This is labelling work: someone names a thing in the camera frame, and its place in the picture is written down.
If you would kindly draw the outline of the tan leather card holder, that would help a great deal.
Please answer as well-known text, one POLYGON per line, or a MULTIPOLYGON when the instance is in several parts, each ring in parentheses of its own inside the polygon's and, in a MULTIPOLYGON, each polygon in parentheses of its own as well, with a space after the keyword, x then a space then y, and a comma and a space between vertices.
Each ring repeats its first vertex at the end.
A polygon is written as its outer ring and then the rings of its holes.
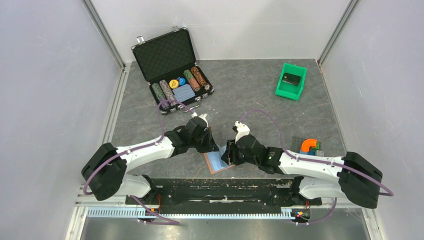
POLYGON ((209 172, 212 175, 235 166, 234 164, 230 165, 226 163, 225 161, 221 160, 221 157, 225 153, 226 148, 227 148, 226 146, 218 145, 218 151, 212 151, 212 152, 207 152, 203 154, 205 157, 209 172))

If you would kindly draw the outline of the black credit card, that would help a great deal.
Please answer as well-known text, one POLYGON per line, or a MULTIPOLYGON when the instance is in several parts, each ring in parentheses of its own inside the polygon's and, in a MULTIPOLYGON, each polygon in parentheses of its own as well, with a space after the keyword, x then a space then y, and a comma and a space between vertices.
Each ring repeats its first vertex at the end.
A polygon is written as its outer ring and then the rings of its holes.
POLYGON ((295 75, 295 74, 285 72, 283 74, 282 80, 285 83, 288 83, 288 84, 291 84, 291 85, 294 85, 294 86, 298 86, 301 83, 302 77, 299 76, 299 75, 295 75))

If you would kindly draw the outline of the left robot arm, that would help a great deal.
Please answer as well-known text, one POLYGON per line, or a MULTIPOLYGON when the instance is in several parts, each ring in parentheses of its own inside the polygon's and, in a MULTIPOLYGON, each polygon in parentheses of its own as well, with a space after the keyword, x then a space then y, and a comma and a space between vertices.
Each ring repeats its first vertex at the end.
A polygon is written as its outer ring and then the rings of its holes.
POLYGON ((81 170, 84 194, 93 195, 98 201, 118 194, 137 197, 145 204, 153 203, 157 198, 153 182, 147 175, 131 175, 129 171, 152 161, 182 155, 189 149, 201 154, 217 150, 208 118, 206 113, 194 113, 186 125, 135 145, 102 144, 81 170))

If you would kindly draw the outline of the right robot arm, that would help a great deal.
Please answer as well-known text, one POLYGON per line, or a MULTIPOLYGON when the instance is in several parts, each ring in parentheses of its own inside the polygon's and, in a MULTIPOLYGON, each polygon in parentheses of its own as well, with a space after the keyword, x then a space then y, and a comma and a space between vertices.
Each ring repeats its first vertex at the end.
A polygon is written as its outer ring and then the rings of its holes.
POLYGON ((229 165, 249 163, 267 174, 294 175, 288 196, 295 204, 341 198, 363 208, 378 206, 383 174, 356 152, 338 157, 305 155, 264 146, 248 134, 228 140, 221 160, 229 165))

